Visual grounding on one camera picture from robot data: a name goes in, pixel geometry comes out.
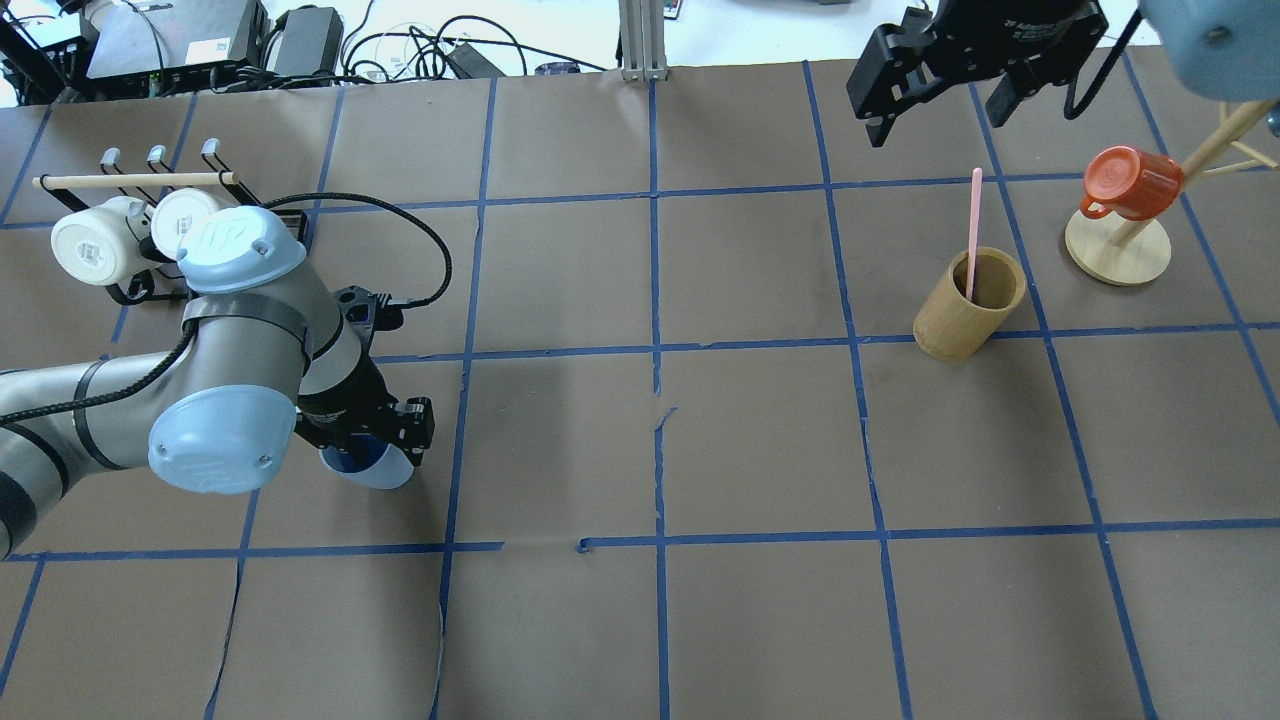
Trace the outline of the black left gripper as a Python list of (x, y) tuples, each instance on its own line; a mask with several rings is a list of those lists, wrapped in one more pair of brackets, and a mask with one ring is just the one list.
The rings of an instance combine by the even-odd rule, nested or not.
[(294, 433), (317, 451), (366, 459), (385, 445), (417, 470), (435, 433), (428, 397), (397, 398), (370, 356), (375, 334), (401, 328), (403, 307), (384, 293), (347, 286), (332, 295), (337, 324), (311, 357), (296, 402)]

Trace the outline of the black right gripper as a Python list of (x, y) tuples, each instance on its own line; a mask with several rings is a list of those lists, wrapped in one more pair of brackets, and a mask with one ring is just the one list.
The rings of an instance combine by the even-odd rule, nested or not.
[(909, 109), (947, 90), (993, 79), (992, 128), (1046, 86), (1069, 86), (1108, 22), (1096, 1), (938, 1), (877, 26), (846, 82), (852, 114), (882, 149)]

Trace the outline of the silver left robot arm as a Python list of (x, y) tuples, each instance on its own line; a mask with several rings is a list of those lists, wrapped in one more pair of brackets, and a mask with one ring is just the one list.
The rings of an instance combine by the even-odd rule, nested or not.
[(338, 475), (404, 484), (435, 432), (433, 404), (397, 398), (275, 213), (221, 209), (177, 250), (193, 297), (165, 354), (3, 374), (3, 553), (86, 477), (150, 468), (196, 493), (269, 483), (300, 437)]

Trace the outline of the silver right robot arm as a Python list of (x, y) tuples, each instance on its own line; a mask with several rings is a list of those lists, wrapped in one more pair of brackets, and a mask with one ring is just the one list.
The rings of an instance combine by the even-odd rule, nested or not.
[(1080, 73), (1108, 31), (1097, 1), (940, 1), (877, 26), (846, 82), (872, 146), (895, 122), (952, 87), (993, 81), (986, 115), (1002, 127), (1047, 86), (1065, 88), (1062, 114), (1083, 114), (1142, 24), (1158, 36), (1180, 83), (1225, 102), (1274, 100), (1279, 88), (1275, 1), (1139, 1), (1093, 79)]

